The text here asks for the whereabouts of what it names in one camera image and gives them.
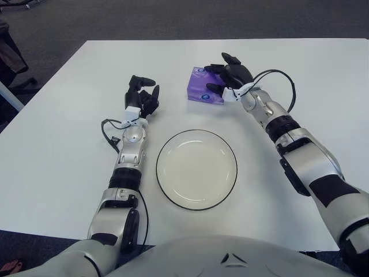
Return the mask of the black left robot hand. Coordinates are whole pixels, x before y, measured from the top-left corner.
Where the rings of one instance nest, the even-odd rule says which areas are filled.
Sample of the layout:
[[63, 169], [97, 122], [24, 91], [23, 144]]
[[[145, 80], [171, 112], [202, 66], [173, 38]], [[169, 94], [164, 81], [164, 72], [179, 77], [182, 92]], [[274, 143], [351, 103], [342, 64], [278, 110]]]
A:
[[159, 92], [160, 86], [155, 80], [132, 75], [125, 93], [126, 112], [132, 113], [133, 119], [153, 114], [159, 106]]

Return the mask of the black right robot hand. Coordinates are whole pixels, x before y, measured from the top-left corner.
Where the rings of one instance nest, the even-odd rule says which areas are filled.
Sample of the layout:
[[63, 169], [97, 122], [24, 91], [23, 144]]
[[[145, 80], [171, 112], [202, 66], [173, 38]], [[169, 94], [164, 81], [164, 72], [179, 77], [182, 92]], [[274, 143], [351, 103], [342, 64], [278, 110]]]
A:
[[212, 63], [205, 66], [204, 69], [208, 73], [217, 75], [223, 83], [207, 83], [207, 89], [222, 96], [225, 88], [239, 89], [243, 85], [253, 82], [254, 78], [250, 71], [242, 65], [237, 57], [231, 56], [228, 53], [221, 53], [221, 56], [226, 62], [225, 65]]

